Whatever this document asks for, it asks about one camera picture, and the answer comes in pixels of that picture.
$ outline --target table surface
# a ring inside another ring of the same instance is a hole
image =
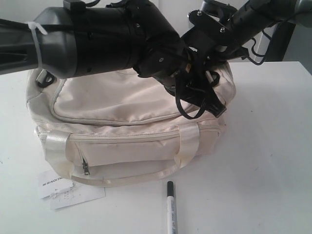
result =
[[[170,177],[179,234],[312,233],[312,77],[298,62],[231,64],[237,96],[215,152]],[[0,77],[1,234],[165,234],[166,180],[107,188],[58,211],[25,104],[26,72]]]

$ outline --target white handbag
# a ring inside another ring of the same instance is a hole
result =
[[[215,71],[221,75],[215,92],[227,105],[236,93],[230,67]],[[182,117],[161,84],[132,69],[57,78],[39,88],[36,80],[43,72],[30,72],[27,107],[46,161],[66,179],[105,187],[162,179],[195,155],[211,152],[225,128],[223,117],[208,112],[195,120]],[[188,103],[183,107],[189,115],[198,111]],[[166,168],[149,171],[143,162],[164,162]],[[107,175],[114,168],[117,175]]]

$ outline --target pen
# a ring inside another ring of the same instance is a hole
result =
[[[176,234],[176,203],[174,183],[167,183],[167,216],[168,216],[168,234]]]

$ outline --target white zip tie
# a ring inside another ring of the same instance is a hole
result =
[[[36,29],[38,29],[42,34],[48,35],[48,32],[37,22],[27,22],[29,29],[31,30],[31,34],[33,36],[33,40],[35,43],[37,59],[38,59],[38,68],[42,68],[42,55],[40,50],[40,44],[37,37]]]

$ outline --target bag strap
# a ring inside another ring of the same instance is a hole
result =
[[[93,186],[117,187],[159,180],[172,175],[177,170],[188,165],[198,151],[200,140],[198,124],[188,123],[178,127],[180,131],[180,149],[179,153],[175,155],[175,164],[156,173],[114,179],[85,179],[73,176],[75,166],[66,158],[66,142],[70,133],[60,131],[51,131],[48,134],[45,143],[45,160],[62,178],[72,179],[76,182]]]

